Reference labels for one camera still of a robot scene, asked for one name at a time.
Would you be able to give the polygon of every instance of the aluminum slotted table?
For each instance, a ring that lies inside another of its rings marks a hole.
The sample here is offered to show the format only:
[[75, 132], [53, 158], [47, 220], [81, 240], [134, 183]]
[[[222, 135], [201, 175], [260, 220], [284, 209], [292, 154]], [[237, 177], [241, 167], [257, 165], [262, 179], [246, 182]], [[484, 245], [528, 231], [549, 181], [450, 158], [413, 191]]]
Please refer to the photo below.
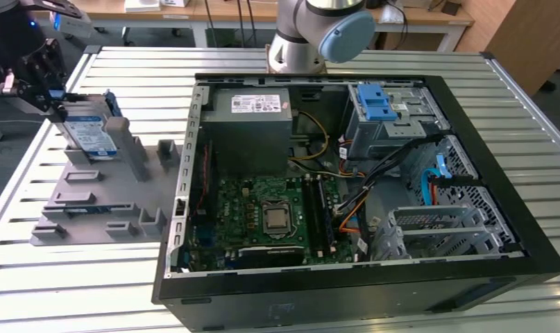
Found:
[[[261, 73], [258, 49], [86, 49], [67, 90], [117, 96], [143, 145], [182, 129], [198, 72]], [[560, 254], [560, 134], [494, 60], [476, 53], [364, 52], [330, 74], [442, 76]], [[157, 243], [33, 247], [30, 230], [62, 171], [45, 121], [0, 197], [1, 332], [186, 332], [149, 302]], [[461, 313], [281, 327], [317, 332], [560, 332], [560, 276]]]

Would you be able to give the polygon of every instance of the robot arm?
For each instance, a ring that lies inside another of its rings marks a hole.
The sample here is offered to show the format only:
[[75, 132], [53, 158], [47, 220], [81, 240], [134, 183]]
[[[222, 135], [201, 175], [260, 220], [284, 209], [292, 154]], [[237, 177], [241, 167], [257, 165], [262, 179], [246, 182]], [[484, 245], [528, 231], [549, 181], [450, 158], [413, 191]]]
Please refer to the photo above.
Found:
[[65, 66], [58, 43], [46, 39], [30, 12], [49, 10], [53, 28], [62, 20], [91, 25], [65, 0], [0, 0], [0, 96], [26, 113], [50, 117], [65, 90]]
[[364, 0], [281, 0], [268, 52], [277, 73], [317, 73], [324, 60], [345, 62], [366, 47], [374, 30]]

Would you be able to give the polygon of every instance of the floor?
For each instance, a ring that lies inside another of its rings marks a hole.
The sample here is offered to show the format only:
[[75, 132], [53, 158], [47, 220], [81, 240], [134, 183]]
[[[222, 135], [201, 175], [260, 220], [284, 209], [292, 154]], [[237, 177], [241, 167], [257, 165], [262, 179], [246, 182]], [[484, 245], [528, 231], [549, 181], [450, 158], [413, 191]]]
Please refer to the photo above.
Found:
[[[216, 34], [218, 37], [218, 44], [237, 46], [238, 43], [237, 38], [234, 37], [236, 35], [236, 31], [226, 31], [226, 33]], [[262, 47], [264, 43], [270, 41], [272, 35], [272, 31], [257, 31], [258, 47]], [[122, 46], [119, 29], [114, 28], [106, 29], [106, 33], [103, 34], [94, 33], [87, 40], [78, 40], [77, 38], [63, 40], [61, 34], [54, 31], [46, 31], [46, 36], [58, 39], [67, 71], [74, 68], [86, 45], [98, 44], [105, 46]], [[170, 34], [170, 29], [133, 28], [127, 38], [133, 41], [134, 46], [194, 46], [190, 32], [182, 29], [181, 36], [176, 37]], [[557, 85], [556, 91], [550, 93], [538, 92], [534, 95], [533, 100], [560, 130], [560, 71], [553, 74], [550, 81]], [[3, 137], [0, 141], [1, 194], [1, 190], [3, 189], [13, 170], [19, 162], [19, 158], [22, 157], [31, 138], [37, 132], [42, 118], [41, 116], [35, 116], [33, 114], [21, 113], [0, 100], [0, 121], [0, 130], [3, 133]]]

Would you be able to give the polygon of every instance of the black cable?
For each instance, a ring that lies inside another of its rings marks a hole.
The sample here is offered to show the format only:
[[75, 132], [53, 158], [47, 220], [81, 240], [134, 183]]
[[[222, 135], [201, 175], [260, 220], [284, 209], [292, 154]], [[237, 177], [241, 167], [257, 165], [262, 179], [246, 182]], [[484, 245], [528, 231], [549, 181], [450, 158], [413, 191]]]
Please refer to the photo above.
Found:
[[257, 36], [254, 33], [254, 22], [253, 22], [253, 11], [250, 10], [250, 0], [246, 0], [246, 6], [249, 7], [249, 18], [250, 18], [250, 29], [253, 30], [253, 44], [257, 47]]
[[212, 14], [209, 13], [208, 0], [205, 0], [205, 11], [208, 12], [209, 27], [212, 28], [213, 47], [217, 47], [216, 31], [213, 30]]
[[314, 170], [312, 168], [309, 168], [308, 166], [305, 166], [301, 162], [294, 161], [294, 160], [289, 160], [290, 163], [298, 165], [304, 170], [306, 170], [310, 173], [317, 173], [318, 171], [325, 171], [325, 170]]
[[405, 12], [397, 7], [397, 6], [394, 6], [390, 2], [388, 2], [386, 1], [386, 4], [390, 6], [390, 7], [393, 7], [396, 10], [398, 10], [398, 12], [401, 13], [401, 15], [402, 15], [402, 28], [401, 28], [401, 37], [398, 38], [398, 43], [397, 43], [397, 45], [394, 46], [394, 48], [390, 50], [390, 51], [396, 51], [400, 47], [401, 47], [401, 45], [402, 45], [402, 43], [405, 43], [405, 40], [406, 40], [406, 33], [409, 32], [409, 24], [406, 23], [406, 16], [405, 16]]
[[388, 170], [394, 168], [402, 162], [402, 159], [406, 157], [406, 154], [413, 148], [430, 142], [438, 142], [442, 139], [442, 137], [444, 135], [437, 133], [424, 138], [413, 139], [408, 141], [402, 146], [396, 148], [372, 167], [364, 179], [361, 180], [360, 190], [345, 200], [344, 203], [340, 204], [337, 210], [342, 210], [346, 206], [349, 206], [361, 198], [364, 193], [369, 191], [373, 185], [376, 184], [376, 178], [380, 177]]
[[238, 7], [238, 22], [240, 22], [240, 45], [244, 49], [244, 27], [242, 27], [242, 10], [240, 9], [240, 0], [236, 0]]
[[365, 253], [358, 249], [358, 262], [369, 262], [370, 261], [370, 244], [372, 244], [372, 233], [368, 231], [368, 224], [365, 221], [365, 204], [358, 208], [356, 212], [357, 218], [357, 229], [360, 231], [360, 238], [368, 245]]
[[[306, 146], [306, 155], [314, 155], [313, 154], [313, 152], [312, 152], [312, 150], [310, 150], [310, 147], [309, 146]], [[328, 170], [326, 168], [325, 168], [325, 166], [322, 165], [322, 163], [316, 159], [316, 158], [313, 158], [312, 159], [312, 161], [314, 161], [314, 163], [316, 163], [316, 165], [318, 165], [318, 168], [321, 169], [321, 170], [324, 170], [324, 171], [329, 171], [330, 172], [330, 170]]]

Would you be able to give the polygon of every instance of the table leg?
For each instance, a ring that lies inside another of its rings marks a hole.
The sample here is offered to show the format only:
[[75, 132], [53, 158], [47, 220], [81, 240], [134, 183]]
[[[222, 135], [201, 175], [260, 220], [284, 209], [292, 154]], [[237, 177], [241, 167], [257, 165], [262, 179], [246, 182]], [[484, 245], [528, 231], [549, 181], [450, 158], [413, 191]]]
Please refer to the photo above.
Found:
[[453, 52], [458, 40], [461, 39], [465, 26], [448, 26], [448, 33], [437, 46], [437, 52]]
[[208, 30], [208, 23], [206, 22], [192, 22], [190, 29], [193, 30], [193, 40], [194, 40], [194, 47], [208, 47], [208, 35], [205, 31]]
[[134, 43], [127, 40], [130, 28], [127, 26], [123, 26], [121, 29], [121, 40], [123, 46], [134, 46]]

